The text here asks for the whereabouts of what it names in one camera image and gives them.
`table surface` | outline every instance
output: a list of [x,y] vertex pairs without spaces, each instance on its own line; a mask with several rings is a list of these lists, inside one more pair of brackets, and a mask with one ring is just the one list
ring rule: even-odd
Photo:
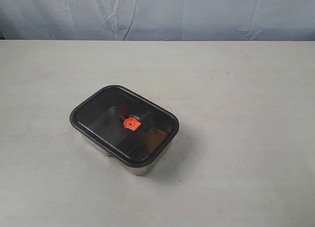
[[[315,42],[0,41],[0,226],[315,225]],[[147,176],[72,109],[123,85],[180,131]]]

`stainless steel container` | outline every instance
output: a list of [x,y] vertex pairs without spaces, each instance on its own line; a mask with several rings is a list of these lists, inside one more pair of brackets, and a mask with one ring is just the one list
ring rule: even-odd
[[72,111],[70,122],[136,175],[153,168],[179,129],[173,114],[122,86],[96,92]]

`black lid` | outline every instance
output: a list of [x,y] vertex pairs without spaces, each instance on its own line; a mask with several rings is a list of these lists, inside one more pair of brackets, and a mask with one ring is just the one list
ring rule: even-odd
[[70,122],[133,167],[152,162],[179,128],[173,114],[122,86],[99,90],[72,111]]

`orange valve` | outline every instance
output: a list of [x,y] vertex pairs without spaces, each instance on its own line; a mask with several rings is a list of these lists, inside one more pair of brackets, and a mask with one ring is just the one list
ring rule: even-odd
[[124,121],[124,127],[132,131],[136,131],[136,129],[139,128],[140,125],[141,123],[137,121],[134,117],[129,117]]

